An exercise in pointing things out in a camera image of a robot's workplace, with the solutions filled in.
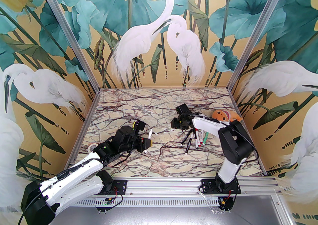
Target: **green marker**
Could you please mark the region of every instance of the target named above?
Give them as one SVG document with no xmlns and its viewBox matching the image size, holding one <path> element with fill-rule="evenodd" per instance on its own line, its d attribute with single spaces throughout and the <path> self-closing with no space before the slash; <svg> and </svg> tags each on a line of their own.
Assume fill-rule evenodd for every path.
<svg viewBox="0 0 318 225">
<path fill-rule="evenodd" d="M 204 136 L 204 139 L 203 139 L 203 145 L 205 145 L 205 142 L 206 142 L 206 139 L 208 138 L 208 135 L 209 135 L 209 133 L 206 132 L 206 133 L 205 133 L 205 136 Z"/>
</svg>

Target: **painted wall mural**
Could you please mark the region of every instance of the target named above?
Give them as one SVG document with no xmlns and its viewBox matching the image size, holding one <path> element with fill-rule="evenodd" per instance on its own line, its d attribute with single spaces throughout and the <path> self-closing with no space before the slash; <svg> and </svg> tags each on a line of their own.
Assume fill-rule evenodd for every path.
<svg viewBox="0 0 318 225">
<path fill-rule="evenodd" d="M 45 0 L 0 0 L 1 224 L 17 224 L 31 180 L 64 168 L 95 96 L 56 29 Z"/>
<path fill-rule="evenodd" d="M 318 223 L 318 0 L 280 0 L 232 93 L 269 175 L 296 224 Z"/>
<path fill-rule="evenodd" d="M 267 0 L 58 2 L 100 86 L 140 88 L 226 86 Z M 264 33 L 282 26 L 282 12 Z"/>
</svg>

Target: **black marker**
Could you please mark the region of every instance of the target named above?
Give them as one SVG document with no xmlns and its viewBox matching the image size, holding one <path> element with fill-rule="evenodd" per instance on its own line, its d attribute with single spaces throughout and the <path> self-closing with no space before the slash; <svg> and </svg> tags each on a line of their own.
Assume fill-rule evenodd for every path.
<svg viewBox="0 0 318 225">
<path fill-rule="evenodd" d="M 185 155 L 188 154 L 188 151 L 189 151 L 189 148 L 190 148 L 190 145 L 191 145 L 191 140 L 193 139 L 193 134 L 191 135 L 190 139 L 189 139 L 189 142 L 188 142 L 188 145 L 187 145 L 187 148 L 185 150 Z"/>
<path fill-rule="evenodd" d="M 193 129 L 190 129 L 190 131 L 188 132 L 187 136 L 184 138 L 184 140 L 181 142 L 180 146 L 183 146 L 183 144 L 185 143 L 185 141 L 187 140 L 187 138 L 190 136 L 190 134 L 192 133 Z"/>
</svg>

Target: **marker pen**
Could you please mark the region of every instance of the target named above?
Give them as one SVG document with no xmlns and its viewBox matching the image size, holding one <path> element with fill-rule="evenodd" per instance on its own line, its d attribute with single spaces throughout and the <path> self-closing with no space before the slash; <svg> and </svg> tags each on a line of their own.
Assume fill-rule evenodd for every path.
<svg viewBox="0 0 318 225">
<path fill-rule="evenodd" d="M 198 141 L 196 141 L 196 149 L 197 149 L 197 150 L 199 149 Z"/>
<path fill-rule="evenodd" d="M 196 141 L 198 142 L 198 146 L 201 147 L 201 143 L 200 143 L 200 140 L 198 139 L 198 129 L 197 128 L 194 128 L 194 137 L 196 138 Z"/>
<path fill-rule="evenodd" d="M 205 133 L 204 140 L 203 140 L 203 144 L 204 144 L 204 145 L 205 145 L 206 139 L 208 138 L 208 135 L 209 135 L 209 133 L 208 133 L 208 132 L 206 132 L 206 133 Z"/>
<path fill-rule="evenodd" d="M 185 150 L 185 155 L 187 155 L 187 154 L 188 154 L 188 151 L 189 151 L 189 148 L 190 148 L 190 145 L 191 145 L 191 141 L 192 141 L 192 139 L 193 139 L 193 134 L 191 135 L 191 137 L 190 137 L 190 139 L 189 139 L 189 142 L 188 142 L 187 148 L 186 148 L 186 150 Z"/>
<path fill-rule="evenodd" d="M 200 132 L 200 144 L 203 144 L 203 130 Z"/>
<path fill-rule="evenodd" d="M 185 143 L 185 141 L 187 140 L 187 138 L 190 136 L 190 134 L 192 133 L 193 129 L 190 129 L 190 131 L 188 132 L 187 136 L 184 138 L 184 140 L 182 140 L 180 146 L 183 146 L 183 144 Z"/>
</svg>

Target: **tape roll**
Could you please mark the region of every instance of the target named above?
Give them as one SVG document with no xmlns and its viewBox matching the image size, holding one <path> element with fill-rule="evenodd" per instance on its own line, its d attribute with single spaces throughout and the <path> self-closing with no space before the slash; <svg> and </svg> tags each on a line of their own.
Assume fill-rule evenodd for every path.
<svg viewBox="0 0 318 225">
<path fill-rule="evenodd" d="M 89 147 L 87 148 L 88 153 L 91 153 L 95 147 L 97 147 L 98 144 L 97 143 L 92 143 L 89 145 Z"/>
</svg>

